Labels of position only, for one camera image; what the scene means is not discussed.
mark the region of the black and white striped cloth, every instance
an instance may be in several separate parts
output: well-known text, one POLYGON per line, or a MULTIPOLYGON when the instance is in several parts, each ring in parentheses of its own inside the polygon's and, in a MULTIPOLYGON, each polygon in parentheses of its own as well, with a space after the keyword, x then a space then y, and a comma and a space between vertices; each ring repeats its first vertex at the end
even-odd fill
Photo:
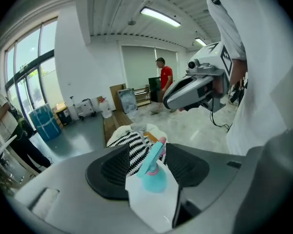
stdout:
MULTIPOLYGON (((137 131, 131 131, 128 132, 126 135, 120 137, 118 140, 114 141, 108 147, 124 144, 129 144, 130 147, 130 166, 127 173, 127 177, 129 177, 139 171, 143 160, 148 155, 153 144, 150 142, 147 136, 143 136, 137 131)), ((164 165, 166 165, 166 154, 160 156, 159 160, 162 161, 164 165)))

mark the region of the white ceiling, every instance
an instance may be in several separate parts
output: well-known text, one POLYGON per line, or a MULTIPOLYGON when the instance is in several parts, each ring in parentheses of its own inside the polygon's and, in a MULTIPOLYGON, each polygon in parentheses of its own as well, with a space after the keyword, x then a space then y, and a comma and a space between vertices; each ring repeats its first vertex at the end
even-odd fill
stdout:
POLYGON ((133 35, 160 39, 186 48, 220 40, 217 25, 207 11, 206 0, 75 0, 84 40, 90 36, 133 35), (154 8, 181 23, 180 27, 140 14, 154 8), (136 21, 129 26, 128 21, 136 21))

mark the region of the blue container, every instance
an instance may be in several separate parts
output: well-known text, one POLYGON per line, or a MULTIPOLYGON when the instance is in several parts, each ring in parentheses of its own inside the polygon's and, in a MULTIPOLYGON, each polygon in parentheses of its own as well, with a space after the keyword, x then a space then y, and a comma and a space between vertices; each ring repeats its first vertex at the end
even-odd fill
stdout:
POLYGON ((51 140, 60 135, 61 129, 53 117, 49 104, 36 108, 29 116, 44 141, 51 140))

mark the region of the person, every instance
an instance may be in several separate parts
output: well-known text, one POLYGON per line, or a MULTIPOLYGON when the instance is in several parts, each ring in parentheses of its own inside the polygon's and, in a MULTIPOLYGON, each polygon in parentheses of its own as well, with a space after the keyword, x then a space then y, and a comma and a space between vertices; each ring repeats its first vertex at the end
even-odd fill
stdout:
POLYGON ((166 90, 169 88, 169 86, 172 84, 172 79, 173 79, 173 75, 172 75, 172 69, 168 66, 165 65, 165 60, 162 57, 157 58, 156 60, 156 65, 158 68, 161 69, 161 91, 159 93, 159 98, 158 98, 158 102, 159 107, 157 108, 156 111, 152 111, 152 114, 158 114, 162 104, 163 104, 163 97, 164 94, 166 92, 166 90))
POLYGON ((16 139, 10 144, 15 153, 26 162, 36 172, 41 171, 34 165, 28 156, 30 156, 37 164, 49 167, 50 161, 42 155, 42 153, 31 143, 21 126, 18 125, 14 116, 10 113, 10 103, 0 93, 0 135, 4 141, 17 135, 16 139))
POLYGON ((233 103, 236 99, 239 98, 239 106, 241 104, 242 98, 244 96, 244 78, 240 79, 234 86, 234 95, 230 98, 229 103, 234 105, 233 103))
POLYGON ((227 134, 229 152, 246 155, 293 129, 293 25, 276 0, 207 5, 233 62, 231 85, 248 72, 248 90, 227 134))

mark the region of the black cable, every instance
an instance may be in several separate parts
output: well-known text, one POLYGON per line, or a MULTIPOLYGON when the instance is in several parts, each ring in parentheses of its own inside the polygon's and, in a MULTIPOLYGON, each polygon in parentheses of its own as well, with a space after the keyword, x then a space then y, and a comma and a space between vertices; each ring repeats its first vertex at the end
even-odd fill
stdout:
POLYGON ((216 127, 224 127, 224 128, 226 128, 226 130, 227 130, 227 132, 229 132, 229 130, 230 130, 230 127, 232 126, 232 124, 231 124, 231 126, 229 126, 228 124, 224 124, 224 125, 222 125, 222 126, 219 126, 219 125, 217 125, 216 123, 215 123, 215 120, 214 120, 214 112, 213 112, 213 109, 214 109, 214 98, 212 98, 212 106, 211 106, 211 112, 210 112, 210 114, 209 114, 209 119, 211 120, 211 122, 214 124, 214 126, 216 126, 216 127))

